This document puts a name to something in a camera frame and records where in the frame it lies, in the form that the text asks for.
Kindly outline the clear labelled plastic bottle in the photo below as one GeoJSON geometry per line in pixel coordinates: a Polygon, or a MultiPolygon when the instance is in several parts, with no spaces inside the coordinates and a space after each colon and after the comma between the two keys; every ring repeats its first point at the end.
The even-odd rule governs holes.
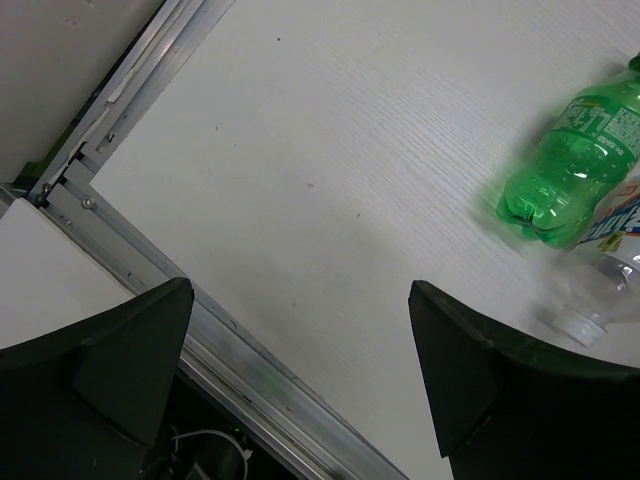
{"type": "Polygon", "coordinates": [[[591,347],[616,324],[639,321],[639,168],[597,206],[589,228],[555,256],[534,319],[591,347]]]}

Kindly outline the green plastic bottle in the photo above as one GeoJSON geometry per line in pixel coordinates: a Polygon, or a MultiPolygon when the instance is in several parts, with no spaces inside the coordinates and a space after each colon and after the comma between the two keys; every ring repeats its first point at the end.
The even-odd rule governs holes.
{"type": "Polygon", "coordinates": [[[523,237],[569,246],[639,160],[639,57],[580,91],[505,183],[496,215],[523,237]]]}

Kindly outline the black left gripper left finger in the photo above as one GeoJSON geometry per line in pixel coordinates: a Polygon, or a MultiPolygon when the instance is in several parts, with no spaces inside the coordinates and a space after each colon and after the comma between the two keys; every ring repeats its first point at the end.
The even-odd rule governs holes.
{"type": "Polygon", "coordinates": [[[173,278],[1,351],[4,479],[135,479],[155,444],[194,304],[173,278]]]}

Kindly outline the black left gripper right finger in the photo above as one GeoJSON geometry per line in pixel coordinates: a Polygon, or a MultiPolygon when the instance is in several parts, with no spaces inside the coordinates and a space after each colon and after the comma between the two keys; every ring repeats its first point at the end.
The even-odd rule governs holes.
{"type": "Polygon", "coordinates": [[[635,479],[639,372],[550,345],[430,283],[409,313],[439,451],[457,479],[635,479]]]}

